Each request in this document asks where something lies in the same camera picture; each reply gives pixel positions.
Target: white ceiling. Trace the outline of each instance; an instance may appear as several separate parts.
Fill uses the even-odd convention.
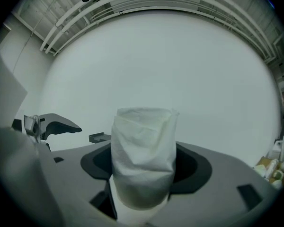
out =
[[[12,13],[45,40],[46,52],[56,55],[103,21],[146,9],[179,10],[224,26],[250,44],[268,65],[284,58],[284,28],[267,0],[22,0]]]

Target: black recessed slot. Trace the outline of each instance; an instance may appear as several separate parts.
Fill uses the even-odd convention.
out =
[[[110,144],[84,155],[80,163],[91,177],[108,181],[113,173]]]
[[[239,186],[237,187],[237,189],[249,211],[256,207],[262,201],[261,196],[250,184]]]
[[[20,119],[14,119],[13,124],[11,126],[16,131],[22,132],[22,124]]]
[[[176,173],[173,183],[177,183],[190,177],[197,169],[197,162],[190,155],[177,149]]]
[[[107,216],[117,219],[117,212],[108,182],[106,183],[105,190],[99,192],[89,203]]]
[[[63,158],[61,158],[61,157],[55,157],[55,158],[54,158],[54,160],[55,160],[55,163],[58,163],[58,162],[64,161],[64,159],[63,159]]]

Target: paper towel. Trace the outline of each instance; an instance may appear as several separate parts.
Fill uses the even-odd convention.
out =
[[[147,222],[152,217],[154,217],[162,208],[164,208],[164,206],[166,206],[168,202],[168,195],[166,195],[163,201],[153,208],[134,210],[132,208],[125,206],[120,201],[120,197],[118,196],[118,193],[115,188],[115,181],[113,175],[111,175],[109,179],[109,186],[112,194],[112,199],[114,201],[114,207],[118,216],[117,221],[127,226],[136,227],[136,226],[143,226],[145,224],[147,226]]]
[[[113,176],[120,201],[152,208],[169,192],[175,174],[176,110],[124,108],[112,126]]]

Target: gray surface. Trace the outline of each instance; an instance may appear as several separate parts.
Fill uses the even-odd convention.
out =
[[[44,178],[38,152],[31,139],[21,132],[0,129],[0,180],[19,208],[36,223],[63,226],[61,211]]]
[[[105,182],[93,179],[80,166],[83,155],[108,142],[50,152],[44,144],[34,147],[20,132],[0,129],[0,178],[16,203],[45,226],[122,226],[89,204]],[[150,225],[248,226],[274,200],[276,190],[240,160],[179,144],[206,157],[213,167],[212,176],[193,194],[171,195]],[[64,161],[55,163],[54,157]],[[246,184],[263,198],[249,212],[237,190],[237,186]]]
[[[178,144],[207,158],[213,167],[213,173],[196,193],[172,195],[167,206],[149,221],[152,225],[227,226],[248,212],[236,189],[240,185],[251,184],[263,198],[254,208],[255,212],[257,208],[265,208],[274,199],[276,190],[242,161],[201,147]]]
[[[74,189],[83,199],[90,201],[100,191],[104,190],[105,181],[92,178],[81,167],[82,157],[107,144],[101,142],[80,148],[60,150],[52,152],[53,157],[61,157],[64,161],[57,163],[59,175]]]
[[[83,155],[108,143],[109,141],[105,141],[81,148],[52,152],[55,157],[64,159],[57,164],[60,176],[85,201],[89,201],[104,190],[105,181],[93,179],[84,172],[80,160]],[[201,147],[179,144],[206,157],[213,167],[213,174],[204,187],[196,193],[172,195],[166,207],[149,221],[150,224],[158,227],[248,226],[273,201],[276,190],[245,163]],[[246,184],[251,184],[263,198],[262,202],[249,212],[237,190],[237,186]]]
[[[67,177],[61,175],[57,167],[61,162],[55,163],[52,152],[49,151],[48,147],[37,144],[37,148],[44,176],[63,214],[66,227],[123,226],[94,208],[89,203],[89,199],[82,197],[84,196],[84,194],[82,195],[80,192],[82,188],[77,186],[82,184],[86,190],[89,188],[90,191],[93,191],[94,182],[77,182],[77,184],[75,184],[74,181],[69,181],[68,179],[71,179],[69,176],[75,176],[76,173],[79,174],[79,171],[76,171],[76,168],[70,168]]]

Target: ceiling pipe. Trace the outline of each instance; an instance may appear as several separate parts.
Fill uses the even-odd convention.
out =
[[[110,9],[122,9],[122,8],[130,6],[130,5],[137,5],[137,4],[142,4],[142,3],[145,3],[145,2],[172,2],[172,3],[183,3],[185,5],[194,5],[194,6],[197,6],[199,8],[203,8],[205,10],[215,12],[219,16],[221,16],[221,17],[225,18],[226,20],[229,20],[230,22],[234,23],[234,21],[232,19],[230,19],[226,15],[224,15],[224,14],[222,14],[222,13],[216,11],[216,10],[209,8],[205,5],[199,4],[197,2],[192,2],[192,1],[188,1],[188,0],[134,0],[134,2],[133,2],[133,0],[131,0],[131,1],[126,1],[124,3],[117,4],[115,6],[107,8],[105,10],[102,10],[101,12],[97,13],[92,19],[95,20],[95,19],[97,19],[97,17],[105,15],[107,12],[110,12]]]
[[[269,42],[268,38],[266,37],[265,33],[263,32],[263,30],[259,27],[259,25],[255,22],[255,20],[244,10],[242,9],[237,3],[235,3],[232,0],[223,0],[225,2],[227,2],[228,4],[232,5],[237,11],[239,11],[242,15],[244,15],[249,22],[257,29],[257,31],[262,35],[262,37],[264,38],[265,42],[267,43],[269,49],[272,52],[272,56],[275,56],[275,52],[273,50],[273,47],[271,46],[271,43]]]
[[[89,0],[88,2],[78,2],[75,6],[73,6],[70,10],[68,10],[56,23],[56,27],[59,27],[70,15],[72,15],[75,11],[79,10],[84,5],[89,4],[93,0]]]
[[[40,47],[40,51],[43,51],[43,49],[46,46],[47,42],[49,41],[49,39],[52,37],[52,35],[55,33],[56,30],[57,30],[56,26],[52,27],[51,31],[47,34],[46,38],[43,40],[43,43],[42,43],[42,45]]]
[[[268,58],[267,60],[265,60],[264,62],[265,62],[266,64],[268,64],[269,62],[273,61],[275,58],[276,58],[276,56],[270,57],[270,58]]]
[[[74,17],[62,30],[61,32],[64,33],[65,31],[67,31],[72,25],[74,25],[79,19],[81,19],[84,15],[90,13],[92,10],[99,8],[100,6],[112,2],[115,0],[100,0],[97,3],[92,4],[91,6],[89,6],[88,8],[86,8],[85,10],[83,10],[81,13],[79,13],[76,17]],[[232,15],[233,17],[235,17],[248,31],[250,31],[252,33],[252,35],[254,35],[254,37],[260,42],[260,44],[263,46],[263,48],[265,49],[265,51],[267,52],[268,55],[270,55],[270,51],[268,50],[268,48],[264,45],[263,41],[259,38],[259,36],[256,34],[256,32],[243,20],[241,19],[241,17],[239,17],[235,12],[231,11],[229,8],[227,8],[226,6],[218,3],[215,0],[203,0],[209,4],[212,4],[222,10],[224,10],[225,12],[227,12],[228,14]],[[61,34],[59,33],[54,39],[53,41],[57,41],[59,38],[61,37]],[[48,46],[47,50],[45,51],[45,53],[48,53],[48,51],[51,49],[51,44]]]
[[[44,49],[44,50],[45,50],[45,49]],[[49,51],[49,53],[50,53],[50,54],[55,54],[55,52],[54,52],[54,51]]]
[[[282,56],[280,55],[276,44],[277,44],[283,37],[284,37],[284,32],[281,33],[280,36],[273,42],[273,45],[274,45],[274,47],[275,47],[275,50],[276,50],[276,52],[277,52],[279,58],[281,58]]]
[[[154,9],[165,9],[165,10],[178,10],[178,11],[184,11],[184,12],[190,12],[190,13],[194,13],[194,14],[198,14],[204,17],[208,17],[210,19],[214,19],[215,21],[218,21],[222,24],[225,24],[228,27],[231,27],[234,31],[236,31],[237,33],[241,34],[242,36],[244,36],[246,39],[248,39],[251,43],[254,44],[255,47],[257,47],[261,53],[263,54],[263,56],[265,56],[263,50],[244,32],[240,31],[239,29],[237,29],[236,27],[232,26],[231,24],[228,24],[227,22],[214,17],[213,15],[209,15],[197,10],[192,10],[192,9],[185,9],[185,8],[178,8],[178,7],[170,7],[170,6],[149,6],[149,7],[142,7],[142,8],[135,8],[135,9],[128,9],[128,10],[124,10],[122,12],[118,12],[115,14],[112,14],[110,16],[104,17],[100,20],[98,20],[98,22],[92,23],[89,26],[85,27],[84,29],[82,29],[81,31],[79,31],[77,34],[75,34],[71,39],[69,39],[66,43],[64,43],[64,45],[62,45],[57,52],[54,54],[54,56],[56,56],[65,46],[67,46],[71,41],[73,41],[76,37],[78,37],[79,35],[81,35],[82,33],[84,33],[85,31],[87,31],[88,29],[92,28],[93,26],[97,25],[97,23],[103,22],[105,20],[108,20],[112,17],[116,17],[119,16],[121,14],[126,14],[126,13],[131,13],[131,12],[137,12],[137,11],[142,11],[142,10],[154,10]]]
[[[90,21],[87,19],[87,17],[86,17],[86,16],[83,16],[83,18],[84,18],[85,22],[87,23],[87,25],[90,25]]]

